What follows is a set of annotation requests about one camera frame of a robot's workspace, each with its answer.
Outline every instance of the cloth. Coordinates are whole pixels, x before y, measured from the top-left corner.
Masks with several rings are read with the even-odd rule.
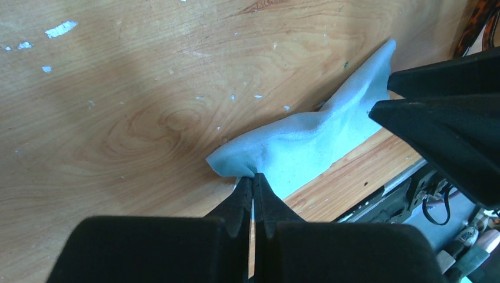
[[[249,131],[206,158],[223,177],[264,173],[281,199],[342,158],[380,126],[368,117],[379,100],[389,99],[387,81],[396,42],[380,47],[318,112],[298,113]]]

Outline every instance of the scratch on wood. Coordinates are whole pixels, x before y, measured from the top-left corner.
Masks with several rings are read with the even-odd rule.
[[[237,13],[237,16],[244,15],[244,14],[252,14],[257,11],[261,11],[264,9],[267,9],[269,6],[274,5],[274,4],[279,4],[279,3],[285,3],[288,2],[289,0],[261,0],[257,1],[253,5],[250,5]]]

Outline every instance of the wire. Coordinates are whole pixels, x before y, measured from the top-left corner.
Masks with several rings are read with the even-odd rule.
[[[435,221],[434,218],[432,218],[432,216],[429,214],[429,211],[427,210],[428,198],[425,198],[422,200],[423,215],[425,216],[425,218],[427,218],[427,220],[430,223],[435,224],[435,225],[439,225],[439,226],[445,226],[450,221],[450,218],[452,216],[451,212],[450,212],[450,191],[452,190],[452,188],[453,188],[452,185],[447,185],[447,188],[445,189],[446,191],[444,194],[444,198],[445,198],[445,208],[446,208],[446,220],[443,223],[439,223],[439,222]]]

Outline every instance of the folded cloth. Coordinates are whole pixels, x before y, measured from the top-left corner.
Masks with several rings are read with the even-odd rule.
[[[206,161],[223,177],[264,173],[279,198],[289,196],[380,130],[368,112],[377,101],[389,99],[395,49],[396,42],[388,40],[318,112],[298,113],[249,131]]]

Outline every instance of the wood grain surface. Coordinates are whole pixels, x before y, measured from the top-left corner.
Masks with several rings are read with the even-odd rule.
[[[316,109],[389,37],[394,70],[450,58],[474,4],[2,1],[0,282],[45,280],[91,215],[206,214],[234,184],[208,154]],[[418,158],[381,130],[286,202],[330,221]]]

